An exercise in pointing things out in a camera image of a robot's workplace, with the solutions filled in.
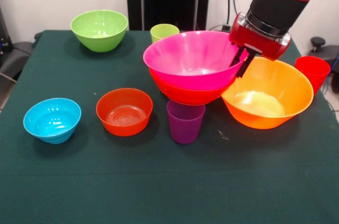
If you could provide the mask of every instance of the green cup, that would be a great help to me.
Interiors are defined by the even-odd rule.
[[[76,38],[94,52],[108,52],[125,35],[128,19],[117,11],[88,11],[75,17],[70,28]]]
[[[152,43],[177,33],[180,33],[178,27],[172,24],[157,24],[150,29]]]

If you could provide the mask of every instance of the green bowl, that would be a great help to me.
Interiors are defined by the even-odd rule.
[[[128,19],[117,11],[96,10],[76,16],[70,28],[76,38],[94,52],[117,47],[125,35]]]

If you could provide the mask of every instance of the cup rim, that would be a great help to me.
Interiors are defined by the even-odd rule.
[[[198,105],[198,106],[189,106],[189,107],[192,107],[192,108],[198,108],[198,107],[203,107],[203,110],[202,110],[202,113],[199,114],[197,117],[193,118],[193,119],[181,119],[181,118],[178,118],[176,116],[174,116],[169,110],[168,110],[168,107],[171,103],[175,103],[175,104],[179,104],[179,105],[182,105],[182,106],[188,106],[188,105],[184,105],[184,104],[180,104],[178,102],[175,102],[175,101],[172,101],[172,100],[169,100],[166,104],[166,109],[167,109],[167,114],[169,114],[171,117],[175,118],[176,120],[179,120],[179,121],[183,121],[183,122],[190,122],[190,121],[195,121],[195,120],[198,120],[199,118],[201,118],[202,116],[205,115],[205,112],[206,112],[206,105]]]
[[[312,73],[312,72],[309,72],[309,71],[305,71],[305,73],[307,73],[308,75],[311,75],[311,76],[326,76],[326,75],[328,75],[330,72],[331,72],[331,67],[330,67],[330,65],[325,61],[325,60],[323,60],[323,59],[321,59],[321,58],[319,58],[319,57],[316,57],[316,56],[301,56],[301,57],[298,57],[297,59],[296,59],[296,62],[295,62],[295,67],[297,68],[297,61],[301,61],[301,60],[305,60],[305,59],[312,59],[312,60],[318,60],[318,61],[320,61],[322,64],[326,64],[326,67],[327,67],[327,70],[328,70],[328,72],[326,72],[326,73],[322,73],[322,74],[314,74],[314,73]]]
[[[152,28],[149,30],[149,32],[150,32],[151,35],[153,35],[154,37],[156,37],[156,38],[158,38],[158,39],[163,39],[163,38],[162,38],[162,37],[158,37],[157,35],[153,34],[153,33],[152,33],[152,30],[153,30],[155,27],[160,26],[160,25],[168,25],[168,26],[171,26],[171,27],[173,27],[174,29],[176,29],[176,30],[178,31],[176,34],[180,33],[179,28],[176,27],[174,24],[166,24],[166,23],[164,23],[164,24],[156,24],[156,25],[153,25],[153,26],[152,26]]]

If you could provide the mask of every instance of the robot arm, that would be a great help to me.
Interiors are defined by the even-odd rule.
[[[309,0],[253,0],[245,13],[239,13],[233,23],[229,39],[239,46],[233,64],[244,49],[247,60],[238,72],[242,77],[256,54],[270,60],[278,59],[291,42],[288,30],[306,7]]]

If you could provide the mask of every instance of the bowl rim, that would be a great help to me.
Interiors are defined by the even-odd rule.
[[[225,35],[225,37],[227,38],[228,40],[228,37],[229,37],[229,33],[228,32],[220,32],[220,31],[209,31],[209,30],[200,30],[200,31],[187,31],[187,32],[181,32],[181,33],[178,33],[178,34],[175,34],[175,35],[172,35],[172,36],[169,36],[169,37],[166,37],[166,38],[163,38],[163,39],[160,39],[154,43],[152,43],[151,45],[149,45],[145,51],[144,51],[144,54],[142,56],[142,59],[144,61],[144,63],[146,64],[146,66],[148,68],[151,68],[152,70],[158,72],[158,73],[162,73],[162,74],[166,74],[166,75],[171,75],[171,76],[181,76],[181,77],[199,77],[199,76],[205,76],[205,75],[213,75],[213,74],[217,74],[217,73],[223,73],[231,68],[234,68],[235,66],[239,65],[240,63],[243,63],[246,58],[248,57],[248,55],[246,57],[244,57],[243,59],[240,60],[240,62],[234,64],[233,66],[230,66],[226,69],[223,69],[223,70],[220,70],[220,71],[217,71],[217,72],[209,72],[209,73],[206,73],[206,74],[203,74],[203,75],[178,75],[178,74],[175,74],[175,73],[165,73],[165,72],[162,72],[162,71],[159,71],[157,69],[155,69],[153,66],[150,66],[148,64],[148,62],[146,61],[146,52],[152,48],[153,45],[158,45],[159,43],[161,43],[162,41],[166,41],[168,39],[171,39],[171,38],[178,38],[177,36],[178,35],[185,35],[185,34],[200,34],[200,33],[203,33],[203,34],[207,34],[207,33],[210,33],[210,32],[213,32],[213,34],[223,34]]]
[[[62,133],[58,133],[58,134],[54,134],[54,135],[49,135],[49,136],[38,135],[38,134],[35,134],[35,133],[31,132],[30,130],[28,130],[28,129],[26,128],[26,125],[25,125],[25,118],[26,118],[26,116],[28,115],[28,113],[29,113],[32,109],[34,109],[36,106],[38,106],[38,105],[40,105],[40,104],[42,104],[42,103],[44,103],[44,102],[49,102],[49,101],[52,101],[52,100],[66,100],[66,101],[69,101],[69,102],[74,103],[74,104],[79,108],[79,111],[80,111],[80,114],[79,114],[79,117],[78,117],[77,121],[76,121],[76,122],[73,124],[73,126],[70,127],[68,130],[66,130],[66,131],[64,131],[64,132],[62,132]],[[26,130],[29,134],[31,134],[32,136],[34,136],[34,137],[37,137],[37,138],[52,138],[52,137],[56,137],[56,136],[59,136],[59,135],[66,134],[66,133],[69,132],[70,130],[74,129],[74,128],[78,125],[78,123],[80,122],[81,115],[82,115],[81,107],[80,107],[79,104],[76,103],[75,101],[73,101],[73,100],[71,100],[71,99],[69,99],[69,98],[48,98],[48,99],[46,99],[46,100],[43,100],[43,101],[38,102],[37,104],[35,104],[34,106],[32,106],[30,109],[28,109],[28,111],[26,112],[25,116],[23,117],[23,126],[24,126],[25,130]]]
[[[264,57],[258,57],[258,56],[257,56],[257,57],[254,57],[254,59],[256,59],[256,60],[268,60],[267,58],[264,58]],[[305,111],[306,109],[308,109],[309,106],[312,104],[312,101],[313,101],[313,99],[314,99],[314,91],[313,91],[313,87],[312,87],[311,82],[308,80],[308,78],[307,78],[300,70],[298,70],[298,69],[297,69],[296,67],[294,67],[293,65],[288,64],[287,62],[280,61],[280,60],[275,60],[275,61],[271,61],[271,62],[282,63],[282,64],[284,64],[284,65],[286,65],[286,66],[292,68],[292,69],[295,70],[296,72],[298,72],[298,73],[305,79],[305,82],[307,82],[309,88],[311,89],[312,97],[310,98],[310,101],[307,103],[307,105],[305,105],[305,107],[304,107],[303,109],[301,109],[301,110],[298,111],[298,112],[291,113],[291,114],[288,114],[288,115],[282,115],[282,116],[279,116],[279,117],[269,117],[269,116],[266,116],[266,115],[257,115],[257,114],[254,114],[254,113],[252,113],[252,112],[248,112],[248,111],[245,111],[245,110],[243,110],[243,109],[241,109],[241,108],[238,108],[237,106],[234,106],[232,103],[230,103],[230,102],[224,97],[225,93],[229,90],[229,88],[226,89],[226,90],[222,93],[221,98],[222,98],[225,102],[227,102],[229,105],[231,105],[232,107],[234,107],[234,108],[236,108],[236,109],[238,109],[238,110],[241,110],[241,111],[243,111],[243,112],[245,112],[245,113],[247,113],[247,114],[255,115],[256,117],[262,117],[262,118],[273,118],[273,119],[289,118],[289,117],[294,117],[294,116],[296,116],[296,115],[302,113],[302,112]]]
[[[150,101],[150,105],[151,105],[150,111],[148,112],[148,114],[146,115],[146,117],[145,117],[144,119],[140,120],[139,122],[133,123],[133,124],[129,124],[129,125],[119,125],[119,126],[118,126],[118,125],[114,125],[114,124],[111,124],[111,123],[106,122],[106,121],[103,120],[103,119],[100,117],[100,115],[98,114],[97,107],[98,107],[99,103],[102,101],[102,99],[103,99],[104,97],[106,97],[107,95],[111,94],[112,92],[117,92],[117,91],[121,91],[121,90],[125,90],[125,89],[134,90],[134,91],[143,93],[144,96]],[[130,88],[130,87],[117,88],[117,89],[114,89],[114,90],[111,90],[111,91],[105,93],[104,95],[102,95],[102,96],[100,97],[100,99],[99,99],[98,102],[96,103],[96,107],[95,107],[96,116],[100,119],[100,121],[101,121],[102,123],[106,124],[106,125],[114,126],[114,127],[116,127],[116,128],[128,128],[128,127],[130,127],[130,126],[135,126],[135,125],[137,125],[137,124],[140,124],[140,123],[144,122],[145,120],[147,120],[147,119],[150,117],[150,115],[152,114],[152,111],[153,111],[153,101],[152,101],[152,98],[151,98],[147,93],[145,93],[144,91],[139,90],[139,89],[136,89],[136,88]]]
[[[129,22],[128,22],[128,18],[127,18],[124,14],[122,14],[122,13],[120,13],[120,12],[118,12],[118,11],[114,11],[114,10],[91,10],[91,11],[83,12],[83,13],[81,13],[81,14],[75,16],[75,17],[72,19],[72,21],[70,22],[70,29],[72,30],[72,32],[74,32],[76,35],[78,35],[78,36],[80,36],[80,37],[82,37],[82,38],[95,39],[95,38],[93,38],[93,37],[88,37],[88,36],[84,36],[84,35],[82,35],[82,34],[77,33],[77,32],[73,29],[73,23],[74,23],[74,21],[75,21],[76,19],[78,19],[79,17],[81,17],[81,16],[83,16],[83,15],[85,15],[85,14],[90,14],[90,13],[93,13],[93,12],[107,12],[107,11],[108,11],[108,12],[113,12],[113,13],[115,13],[115,14],[121,15],[121,16],[125,19],[125,21],[126,21],[126,26],[125,26],[121,31],[119,31],[119,32],[116,33],[116,34],[107,35],[106,37],[97,38],[97,39],[100,39],[100,40],[102,40],[102,39],[107,39],[107,38],[116,36],[116,35],[118,35],[118,34],[124,32],[124,31],[127,29],[127,27],[128,27],[128,23],[129,23]]]

